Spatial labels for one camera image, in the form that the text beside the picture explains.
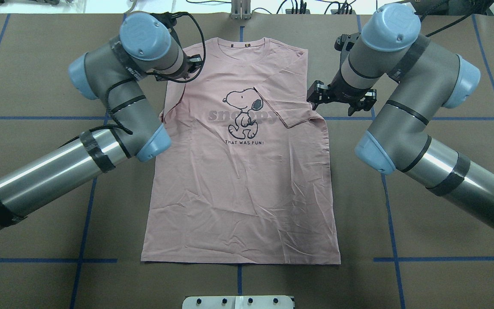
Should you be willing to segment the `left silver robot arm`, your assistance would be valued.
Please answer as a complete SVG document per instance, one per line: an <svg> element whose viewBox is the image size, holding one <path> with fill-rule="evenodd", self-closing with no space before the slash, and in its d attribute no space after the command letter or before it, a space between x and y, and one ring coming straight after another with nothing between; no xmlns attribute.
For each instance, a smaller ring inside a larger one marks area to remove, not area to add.
<svg viewBox="0 0 494 309"><path fill-rule="evenodd" d="M186 55L173 27L187 12L134 12L106 44L73 61L68 73L87 99L104 104L111 123L80 133L53 152L0 178L0 231L30 213L108 173L131 157L145 162L171 146L159 113L139 81L187 83L204 57Z"/></svg>

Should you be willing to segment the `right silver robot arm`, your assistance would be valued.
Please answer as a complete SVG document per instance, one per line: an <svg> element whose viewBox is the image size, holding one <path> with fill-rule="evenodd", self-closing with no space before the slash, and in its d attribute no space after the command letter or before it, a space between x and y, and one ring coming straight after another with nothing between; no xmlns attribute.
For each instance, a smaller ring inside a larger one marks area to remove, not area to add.
<svg viewBox="0 0 494 309"><path fill-rule="evenodd" d="M313 109L345 103L349 115L370 111L379 78L394 80L397 87L356 156L381 174L406 174L494 229L494 174L424 132L441 107L458 107L474 92L480 70L421 34L420 26L408 6L381 6L359 33L337 38L337 74L328 85L316 80L307 101Z"/></svg>

